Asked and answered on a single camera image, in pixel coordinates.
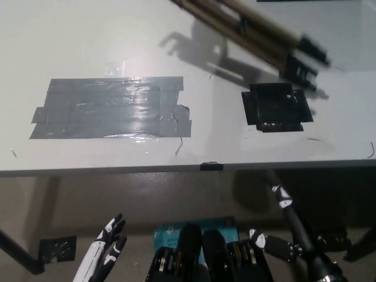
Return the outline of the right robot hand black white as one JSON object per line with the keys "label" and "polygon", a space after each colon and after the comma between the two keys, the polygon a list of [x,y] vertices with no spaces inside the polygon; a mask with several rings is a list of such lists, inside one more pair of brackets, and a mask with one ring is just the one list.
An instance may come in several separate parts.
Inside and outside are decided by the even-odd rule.
{"label": "right robot hand black white", "polygon": [[293,198],[280,185],[271,187],[278,205],[290,226],[293,242],[267,235],[255,229],[249,230],[250,240],[265,253],[278,259],[292,262],[301,258],[307,266],[309,281],[347,281],[337,262],[331,260],[320,248],[308,225],[294,208]]}

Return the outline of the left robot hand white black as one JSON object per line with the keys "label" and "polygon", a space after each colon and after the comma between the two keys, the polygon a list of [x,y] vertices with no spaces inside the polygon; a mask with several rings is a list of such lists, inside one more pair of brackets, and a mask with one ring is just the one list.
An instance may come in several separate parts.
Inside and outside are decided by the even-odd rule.
{"label": "left robot hand white black", "polygon": [[127,237],[122,235],[126,221],[122,213],[110,220],[87,250],[73,282],[103,282],[122,252]]}

